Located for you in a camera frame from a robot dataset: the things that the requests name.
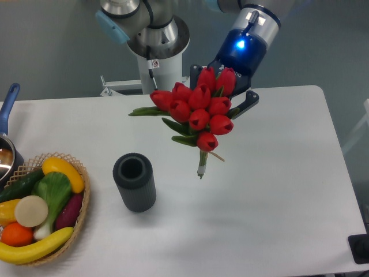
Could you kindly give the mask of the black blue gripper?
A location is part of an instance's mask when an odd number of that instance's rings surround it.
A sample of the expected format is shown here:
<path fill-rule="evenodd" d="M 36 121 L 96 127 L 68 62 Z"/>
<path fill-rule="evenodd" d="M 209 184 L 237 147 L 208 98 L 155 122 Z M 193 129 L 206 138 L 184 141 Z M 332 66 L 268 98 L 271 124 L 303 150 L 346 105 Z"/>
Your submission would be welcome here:
<path fill-rule="evenodd" d="M 239 95 L 251 87 L 251 78 L 266 54 L 264 42 L 256 36 L 243 34 L 241 29 L 229 31 L 214 60 L 209 63 L 218 76 L 225 68 L 232 68 L 236 76 L 236 85 L 232 96 Z M 190 88 L 197 86 L 203 67 L 190 66 Z M 245 100 L 234 108 L 232 119 L 236 119 L 259 102 L 259 95 L 248 90 Z"/>

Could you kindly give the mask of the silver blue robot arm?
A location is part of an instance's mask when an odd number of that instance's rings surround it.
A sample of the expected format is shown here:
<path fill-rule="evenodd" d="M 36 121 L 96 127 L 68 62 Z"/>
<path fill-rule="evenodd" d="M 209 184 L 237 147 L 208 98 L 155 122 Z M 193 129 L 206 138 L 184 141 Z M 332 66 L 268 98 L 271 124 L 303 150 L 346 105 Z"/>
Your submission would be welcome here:
<path fill-rule="evenodd" d="M 231 109 L 232 118 L 258 103 L 258 95 L 250 89 L 251 79 L 293 5 L 294 1 L 207 1 L 212 10 L 237 14 L 209 63 L 216 74 L 233 69 L 233 94 L 246 96 L 244 102 Z M 112 41 L 127 44 L 137 57 L 144 94 L 170 90 L 182 80 L 182 54 L 190 34 L 186 23 L 174 14 L 172 1 L 101 1 L 95 16 Z"/>

